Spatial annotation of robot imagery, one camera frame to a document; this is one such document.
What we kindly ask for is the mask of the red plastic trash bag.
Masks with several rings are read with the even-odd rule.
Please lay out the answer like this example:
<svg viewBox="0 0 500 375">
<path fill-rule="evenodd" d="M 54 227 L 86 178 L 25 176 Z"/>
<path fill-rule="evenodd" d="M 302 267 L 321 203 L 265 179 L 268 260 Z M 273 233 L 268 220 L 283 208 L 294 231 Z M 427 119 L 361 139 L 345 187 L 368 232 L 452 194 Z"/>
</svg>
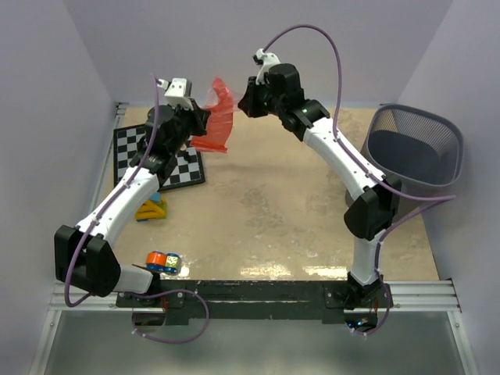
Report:
<svg viewBox="0 0 500 375">
<path fill-rule="evenodd" d="M 221 77 L 212 81 L 204 109 L 210 111 L 206 125 L 206 135 L 194 136 L 191 146 L 198 152 L 227 153 L 227 141 L 234 127 L 234 113 L 239 110 L 236 95 Z"/>
</svg>

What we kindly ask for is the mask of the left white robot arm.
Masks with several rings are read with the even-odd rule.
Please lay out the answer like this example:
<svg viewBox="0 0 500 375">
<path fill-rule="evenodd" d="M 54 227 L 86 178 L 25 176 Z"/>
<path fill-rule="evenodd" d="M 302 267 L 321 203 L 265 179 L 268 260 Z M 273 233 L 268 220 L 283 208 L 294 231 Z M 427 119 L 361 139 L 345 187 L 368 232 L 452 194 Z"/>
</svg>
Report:
<svg viewBox="0 0 500 375">
<path fill-rule="evenodd" d="M 155 105 L 149 111 L 145 134 L 122 180 L 86 218 L 55 232 L 55 274 L 64 284 L 65 295 L 76 287 L 98 297 L 131 292 L 144 306 L 160 301 L 162 288 L 153 282 L 153 273 L 120 264 L 113 244 L 142 204 L 170 177 L 181 147 L 189 138 L 205 135 L 209 117 L 210 111 L 196 102 L 189 109 Z"/>
</svg>

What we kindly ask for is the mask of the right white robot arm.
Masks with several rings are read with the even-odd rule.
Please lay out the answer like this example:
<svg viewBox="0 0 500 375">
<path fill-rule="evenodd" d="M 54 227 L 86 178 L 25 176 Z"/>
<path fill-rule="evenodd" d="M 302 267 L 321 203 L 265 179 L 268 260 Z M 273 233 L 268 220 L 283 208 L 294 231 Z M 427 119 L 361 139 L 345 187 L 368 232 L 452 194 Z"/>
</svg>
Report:
<svg viewBox="0 0 500 375">
<path fill-rule="evenodd" d="M 398 209 L 401 181 L 386 177 L 349 144 L 326 108 L 305 97 L 299 72 L 290 63 L 262 66 L 249 77 L 238 107 L 250 118 L 275 115 L 341 178 L 353 200 L 344 222 L 354 237 L 353 264 L 342 298 L 347 309 L 367 306 L 384 286 L 380 251 Z"/>
</svg>

